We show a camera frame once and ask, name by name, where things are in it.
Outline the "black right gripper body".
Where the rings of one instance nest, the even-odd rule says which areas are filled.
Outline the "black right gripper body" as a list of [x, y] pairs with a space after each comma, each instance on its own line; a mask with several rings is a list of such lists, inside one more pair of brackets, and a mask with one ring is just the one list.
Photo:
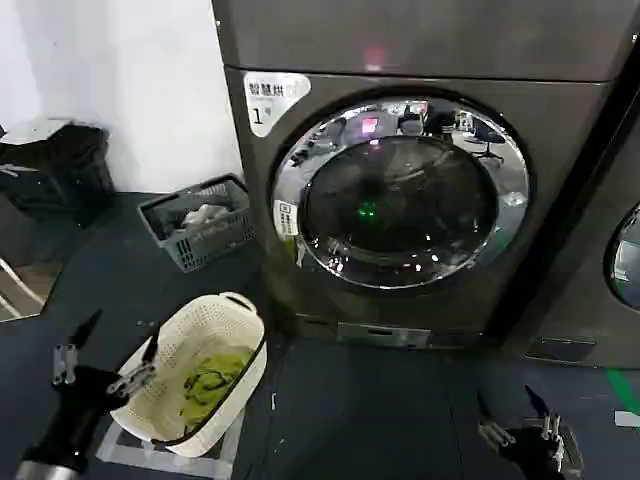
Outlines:
[[506, 432], [515, 439], [508, 446], [499, 448], [500, 455], [514, 463], [528, 480], [564, 480], [554, 455], [558, 452], [558, 440], [544, 439], [540, 428], [525, 426], [508, 428]]

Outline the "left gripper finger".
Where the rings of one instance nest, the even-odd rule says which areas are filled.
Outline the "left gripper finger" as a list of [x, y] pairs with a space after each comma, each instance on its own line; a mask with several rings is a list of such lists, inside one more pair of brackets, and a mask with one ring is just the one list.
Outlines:
[[111, 383], [107, 389], [108, 396], [130, 398], [137, 391], [149, 384], [156, 374], [154, 360], [158, 351], [159, 329], [151, 336], [143, 352], [140, 364], [118, 380]]
[[101, 315], [102, 310], [97, 309], [76, 328], [66, 343], [58, 344], [54, 347], [52, 356], [53, 386], [72, 385], [75, 383], [78, 352], [87, 343]]

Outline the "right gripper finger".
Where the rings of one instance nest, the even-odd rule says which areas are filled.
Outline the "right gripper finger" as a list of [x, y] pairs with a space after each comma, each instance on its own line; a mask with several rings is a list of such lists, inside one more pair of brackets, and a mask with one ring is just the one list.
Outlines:
[[541, 438], [545, 447], [552, 453], [563, 449], [563, 440], [560, 435], [560, 417], [552, 413], [544, 399], [538, 395], [529, 385], [525, 386], [532, 407], [542, 420]]
[[478, 432], [491, 447], [509, 447], [516, 443], [516, 439], [502, 428], [491, 414], [484, 396], [477, 392], [477, 402], [480, 412]]

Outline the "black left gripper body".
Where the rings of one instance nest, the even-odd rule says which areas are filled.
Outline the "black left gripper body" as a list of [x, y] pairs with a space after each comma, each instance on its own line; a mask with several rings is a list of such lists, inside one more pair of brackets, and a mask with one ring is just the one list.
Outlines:
[[120, 379], [116, 372], [89, 366], [75, 368], [72, 384], [54, 390], [59, 406], [44, 438], [35, 447], [35, 461], [69, 469], [86, 469], [88, 452], [103, 416], [126, 404], [108, 387]]

